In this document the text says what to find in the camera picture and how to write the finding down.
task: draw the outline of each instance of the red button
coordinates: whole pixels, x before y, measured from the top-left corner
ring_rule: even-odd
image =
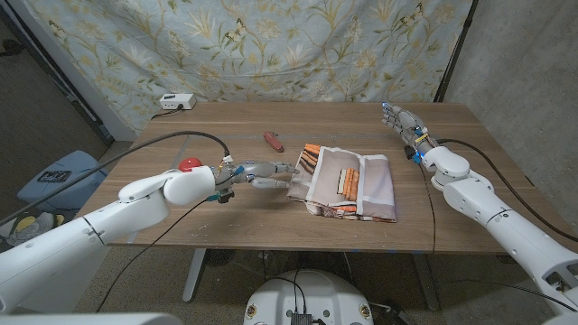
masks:
[[[193,168],[200,166],[202,166],[202,162],[200,162],[199,159],[195,157],[189,157],[179,163],[179,170],[181,172],[190,172]]]

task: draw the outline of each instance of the robotic hand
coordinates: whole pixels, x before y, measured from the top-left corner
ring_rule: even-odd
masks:
[[[291,187],[289,181],[278,181],[268,178],[276,173],[299,173],[290,163],[286,162],[253,162],[247,161],[238,164],[226,164],[222,170],[213,171],[215,174],[215,190],[219,203],[226,203],[235,193],[232,186],[235,183],[248,182],[258,189],[286,189]]]
[[[407,144],[407,159],[420,163],[425,153],[438,146],[438,143],[427,134],[427,127],[419,116],[388,103],[383,103],[383,111],[384,119],[381,121],[399,133]]]

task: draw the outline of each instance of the wooden table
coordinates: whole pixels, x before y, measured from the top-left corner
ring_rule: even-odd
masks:
[[[570,227],[543,195],[496,143],[470,110],[459,104],[404,104],[418,114],[436,137],[454,138],[478,146],[536,211],[564,231]],[[222,139],[236,162],[281,161],[295,164],[304,144],[336,146],[360,154],[383,153],[393,175],[397,223],[341,220],[309,214],[302,203],[286,198],[286,190],[257,190],[235,185],[236,197],[227,204],[200,205],[158,246],[191,246],[234,249],[332,250],[373,252],[421,252],[455,254],[504,254],[486,230],[450,208],[440,191],[424,181],[419,167],[406,159],[399,135],[381,123],[381,104],[376,103],[198,103],[192,111],[157,118],[135,144],[181,130],[210,133]],[[263,140],[264,131],[280,134],[284,153]],[[497,194],[541,228],[542,224],[522,207],[488,164],[470,149],[448,144],[486,176]],[[196,136],[174,137],[123,158],[79,215],[117,200],[118,191],[131,181],[174,168],[186,157],[217,165],[222,148]],[[288,180],[289,175],[280,179]],[[434,216],[427,188],[433,201]],[[172,207],[164,222],[124,237],[116,245],[148,245],[189,207]],[[548,234],[572,250],[578,245],[549,229]]]

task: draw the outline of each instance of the cable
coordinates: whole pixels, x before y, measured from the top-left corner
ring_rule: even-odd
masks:
[[[299,284],[297,284],[297,282],[295,282],[295,281],[287,280],[287,279],[282,278],[282,277],[275,276],[275,277],[271,278],[271,280],[274,280],[274,279],[287,281],[288,283],[292,283],[294,285],[294,287],[299,288],[299,291],[301,292],[301,296],[303,297],[303,313],[305,313],[307,311],[307,307],[306,307],[307,305],[305,304],[305,294],[303,293],[303,289],[301,289],[301,286],[299,286]],[[297,294],[295,294],[295,312],[298,313],[297,312]]]
[[[130,153],[133,153],[133,152],[135,152],[135,151],[137,151],[137,150],[139,150],[139,149],[142,149],[142,148],[146,147],[147,145],[151,145],[151,144],[157,143],[157,142],[159,142],[159,141],[162,141],[162,140],[165,140],[165,139],[168,139],[168,138],[172,138],[172,137],[178,136],[178,135],[199,135],[199,136],[207,137],[207,138],[209,138],[209,139],[211,139],[211,140],[216,141],[217,143],[219,143],[219,144],[223,147],[223,149],[224,149],[224,151],[225,151],[225,153],[224,153],[224,156],[225,156],[225,157],[227,157],[227,156],[230,155],[230,153],[229,153],[229,151],[228,151],[228,148],[227,148],[227,145],[226,145],[224,142],[222,142],[220,139],[218,139],[218,137],[216,137],[216,136],[214,136],[214,135],[206,134],[206,133],[204,133],[204,132],[197,132],[197,131],[179,131],[179,132],[170,133],[170,134],[168,134],[168,135],[161,135],[161,136],[159,136],[159,137],[156,137],[155,139],[152,139],[152,140],[149,140],[149,141],[145,141],[145,142],[143,142],[143,143],[141,143],[141,144],[139,144],[139,145],[136,145],[136,146],[134,146],[134,147],[126,150],[125,152],[116,155],[115,157],[112,157],[112,158],[109,159],[108,161],[103,162],[103,163],[99,164],[97,167],[92,168],[92,169],[89,170],[88,172],[83,173],[82,175],[80,175],[79,177],[77,177],[76,179],[74,179],[74,181],[71,181],[70,183],[68,183],[68,184],[66,184],[66,185],[63,185],[63,186],[59,187],[58,189],[53,190],[52,192],[44,195],[43,197],[37,199],[36,201],[28,204],[28,205],[25,206],[24,208],[19,209],[18,211],[16,211],[15,213],[11,214],[11,215],[8,216],[7,218],[4,218],[3,220],[1,220],[1,221],[0,221],[0,226],[8,223],[8,221],[10,221],[11,219],[18,217],[20,214],[22,214],[22,213],[26,212],[27,210],[29,210],[29,209],[31,209],[31,208],[33,208],[33,207],[35,207],[35,206],[43,203],[44,201],[51,199],[52,197],[54,197],[55,195],[59,194],[60,192],[62,192],[62,191],[64,191],[64,190],[66,190],[66,189],[68,189],[68,188],[76,185],[76,184],[79,183],[80,181],[86,179],[88,176],[92,175],[92,174],[95,173],[95,172],[98,172],[98,171],[101,170],[102,168],[104,168],[104,167],[108,166],[109,164],[111,164],[111,163],[119,160],[120,158],[122,158],[122,157],[124,157],[124,156],[126,156],[126,155],[128,155],[128,154],[130,154]]]
[[[538,214],[536,211],[534,211],[534,209],[532,209],[532,207],[530,207],[525,201],[524,199],[522,199],[522,197],[517,194],[516,190],[514,190],[514,188],[512,187],[512,185],[509,184],[508,180],[506,180],[506,178],[504,177],[504,175],[502,175],[502,173],[498,170],[498,167],[496,167],[496,165],[494,164],[494,162],[480,149],[476,148],[475,146],[473,146],[472,144],[468,144],[466,142],[463,142],[461,140],[455,140],[455,139],[439,139],[437,140],[438,144],[444,144],[444,143],[457,143],[457,144],[462,144],[465,145],[467,147],[469,147],[470,149],[472,149],[473,151],[475,151],[476,153],[479,153],[485,160],[486,162],[488,162],[489,166],[494,170],[494,172],[496,172],[496,174],[498,175],[498,177],[504,182],[504,184],[506,184],[506,186],[508,187],[508,189],[512,192],[512,194],[514,194],[514,196],[516,197],[517,200],[520,201],[520,203],[522,203],[522,205],[528,210],[530,211],[530,213],[532,213],[534,215],[534,217],[536,217],[538,220],[540,220],[543,224],[545,224],[548,228],[552,229],[554,232],[556,232],[558,235],[562,236],[562,237],[566,237],[572,241],[578,242],[578,237],[572,236],[570,234],[566,234],[565,232],[563,232],[562,230],[558,229],[557,227],[555,227],[554,225],[552,225],[551,223],[549,223],[548,221],[546,221],[544,218],[542,218],[542,216],[540,216],[540,214]]]
[[[435,235],[436,235],[436,230],[437,227],[435,225],[435,210],[434,210],[434,203],[432,202],[432,195],[430,194],[430,189],[427,185],[427,178],[425,177],[425,172],[424,172],[424,168],[422,168],[422,165],[419,165],[419,170],[422,172],[422,176],[424,176],[424,183],[425,183],[425,190],[427,191],[427,198],[430,200],[430,207],[432,208],[432,217],[433,217],[433,248],[432,248],[432,254],[435,254]]]
[[[560,302],[560,301],[557,300],[556,298],[553,298],[553,297],[550,297],[550,296],[547,295],[547,294],[543,294],[543,293],[541,293],[541,292],[536,292],[536,291],[534,291],[534,290],[530,290],[530,289],[527,289],[527,288],[524,288],[524,287],[520,287],[520,286],[517,286],[517,285],[505,284],[505,283],[493,283],[493,282],[488,282],[488,281],[470,280],[470,279],[452,280],[452,281],[436,281],[436,283],[439,283],[439,284],[445,284],[445,283],[467,283],[467,282],[501,285],[501,286],[506,286],[506,287],[512,288],[512,289],[518,289],[518,290],[521,290],[521,291],[524,291],[524,292],[527,292],[527,293],[535,294],[535,295],[540,296],[540,297],[542,297],[542,298],[546,298],[547,300],[552,301],[552,302],[555,302],[555,303],[557,303],[557,304],[559,304],[559,305],[561,305],[561,306],[564,306],[564,307],[566,307],[567,309],[569,309],[569,310],[571,310],[571,311],[577,312],[576,309],[568,306],[567,304],[565,304],[565,303],[563,303],[563,302]]]
[[[265,251],[261,251],[261,257],[263,258],[263,281],[267,281],[267,270],[265,267]]]
[[[301,265],[299,265],[299,267],[297,267],[297,271],[295,272],[295,276],[293,278],[293,284],[294,284],[293,295],[295,296],[295,312],[297,312],[297,292],[295,290],[295,286],[297,285],[297,275],[299,274],[299,271],[301,271]]]
[[[120,273],[117,275],[117,277],[115,278],[115,281],[113,281],[112,284],[110,284],[110,287],[108,288],[107,293],[105,294],[105,298],[102,300],[102,302],[100,302],[100,305],[97,308],[96,312],[100,312],[100,310],[102,309],[102,306],[105,304],[105,302],[107,301],[107,298],[109,296],[109,294],[112,292],[112,288],[114,288],[115,283],[117,283],[117,280],[120,278],[120,275],[123,274],[123,272],[127,269],[128,266],[130,266],[138,256],[140,256],[142,253],[146,252],[147,249],[151,248],[154,244],[156,244],[156,242],[158,242],[164,235],[166,235],[166,233],[168,233],[169,231],[171,231],[172,228],[174,228],[174,226],[176,226],[179,221],[181,221],[183,218],[187,217],[187,215],[189,213],[191,213],[191,211],[193,211],[194,209],[196,209],[197,207],[199,207],[199,205],[201,205],[202,203],[206,202],[207,199],[202,200],[201,202],[197,203],[194,207],[192,207],[191,209],[189,209],[185,214],[183,214],[180,218],[178,218],[173,224],[172,226],[170,226],[168,229],[166,229],[158,238],[156,238],[154,240],[154,242],[152,242],[149,246],[147,246],[145,249],[143,249],[140,253],[138,253],[135,257],[131,258],[130,261],[128,261],[128,264],[125,265],[125,267],[123,267],[123,269],[120,271]]]
[[[343,252],[343,256],[345,256],[345,263],[347,263],[347,269],[350,270],[351,284],[355,286],[355,280],[353,280],[353,273],[351,272],[350,260],[347,258],[347,253]]]
[[[183,105],[182,105],[182,104],[179,104],[179,106],[177,106],[177,109],[174,109],[174,110],[172,110],[172,111],[168,111],[168,112],[166,112],[166,113],[153,115],[153,117],[151,117],[151,119],[155,119],[155,118],[161,117],[161,116],[172,115],[172,114],[174,114],[174,113],[176,113],[176,112],[178,112],[178,111],[181,111],[182,108],[183,108]]]
[[[215,184],[215,186],[219,186],[219,185],[222,185],[222,184],[224,184],[224,183],[228,182],[230,179],[232,179],[233,177],[235,177],[235,176],[237,176],[237,175],[238,175],[238,174],[236,174],[236,173],[233,173],[233,174],[232,174],[232,175],[230,175],[230,176],[229,176],[229,177],[228,177],[226,180],[224,180],[224,181],[221,181],[221,182],[218,182],[217,184]]]

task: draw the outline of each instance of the table leg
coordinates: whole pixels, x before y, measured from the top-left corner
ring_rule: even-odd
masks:
[[[189,276],[187,276],[187,282],[184,285],[184,292],[182,293],[182,300],[184,302],[191,302],[192,297],[195,293],[197,287],[197,282],[200,277],[200,270],[202,268],[202,262],[205,258],[206,248],[197,248],[192,256],[191,268],[189,269]]]
[[[434,278],[432,277],[432,270],[430,270],[429,264],[424,254],[412,254],[414,258],[414,267],[417,271],[417,276],[419,278],[419,283],[422,286],[422,291],[424,292],[425,303],[430,311],[440,310],[440,301],[437,298],[437,292],[435,291]]]

